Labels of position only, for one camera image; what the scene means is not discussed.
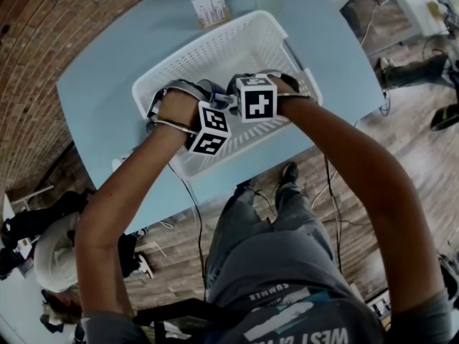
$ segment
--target table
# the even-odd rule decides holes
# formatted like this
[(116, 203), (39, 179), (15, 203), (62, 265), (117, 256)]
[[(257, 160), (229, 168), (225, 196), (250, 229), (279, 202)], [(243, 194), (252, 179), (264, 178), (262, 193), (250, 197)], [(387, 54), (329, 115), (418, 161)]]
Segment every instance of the table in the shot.
[[(226, 1), (233, 18), (262, 9), (279, 21), (298, 59), (311, 69), (325, 108), (353, 123), (384, 103), (368, 59), (330, 0)], [(114, 158), (129, 153), (146, 137), (131, 94), (134, 81), (205, 32), (197, 26), (191, 0), (144, 0), (111, 24), (62, 74), (57, 83), (62, 108), (95, 187), (111, 175)], [(189, 186), (203, 203), (312, 145), (291, 126), (193, 178)], [(181, 181), (166, 168), (127, 232), (192, 205)]]

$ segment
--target white shirt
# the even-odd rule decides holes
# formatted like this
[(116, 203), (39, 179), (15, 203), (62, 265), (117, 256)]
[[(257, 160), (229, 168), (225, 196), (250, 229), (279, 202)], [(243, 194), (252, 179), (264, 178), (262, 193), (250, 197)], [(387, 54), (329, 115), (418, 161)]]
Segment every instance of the white shirt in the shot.
[(51, 292), (63, 292), (78, 282), (75, 250), (68, 231), (75, 230), (79, 214), (51, 224), (35, 247), (34, 270), (38, 283)]

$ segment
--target gray pants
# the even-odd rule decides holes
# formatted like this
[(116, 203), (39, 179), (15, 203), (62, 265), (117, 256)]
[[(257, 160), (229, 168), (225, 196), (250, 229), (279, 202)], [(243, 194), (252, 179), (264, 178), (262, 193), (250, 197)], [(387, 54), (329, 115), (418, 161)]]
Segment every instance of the gray pants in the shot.
[(231, 251), (241, 242), (261, 233), (304, 229), (334, 261), (327, 231), (322, 223), (317, 221), (308, 199), (294, 183), (286, 183), (276, 191), (275, 205), (278, 217), (273, 224), (261, 220), (253, 208), (254, 199), (255, 193), (252, 190), (238, 188), (223, 208), (207, 257), (208, 290), (212, 288)]
[(387, 89), (410, 87), (425, 83), (454, 88), (452, 83), (443, 78), (449, 66), (449, 59), (446, 54), (436, 54), (424, 61), (411, 62), (404, 66), (389, 66), (384, 71)]

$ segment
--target person's right arm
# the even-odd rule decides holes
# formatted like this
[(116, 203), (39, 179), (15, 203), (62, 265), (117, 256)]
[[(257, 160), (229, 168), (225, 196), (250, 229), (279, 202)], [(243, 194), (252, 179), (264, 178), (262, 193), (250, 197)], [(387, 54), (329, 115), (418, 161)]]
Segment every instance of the person's right arm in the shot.
[[(285, 83), (275, 80), (280, 92)], [(281, 101), (279, 111), (325, 154), (363, 203), (387, 276), (392, 312), (417, 307), (445, 289), (416, 189), (375, 140), (310, 100)]]

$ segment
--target shirt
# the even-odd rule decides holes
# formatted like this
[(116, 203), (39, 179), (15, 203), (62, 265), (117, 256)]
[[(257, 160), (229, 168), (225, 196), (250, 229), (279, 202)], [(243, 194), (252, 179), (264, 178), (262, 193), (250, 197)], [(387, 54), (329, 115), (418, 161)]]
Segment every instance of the shirt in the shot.
[[(314, 238), (298, 231), (254, 236), (228, 256), (209, 301), (248, 314), (231, 330), (206, 333), (199, 343), (348, 344), (424, 343), (450, 340), (446, 292), (392, 316), (386, 333)], [(88, 344), (147, 343), (122, 315), (91, 314)]]
[(34, 270), (38, 284), (51, 292), (63, 292), (78, 282), (77, 263), (69, 231), (75, 230), (79, 213), (51, 224), (35, 247)]

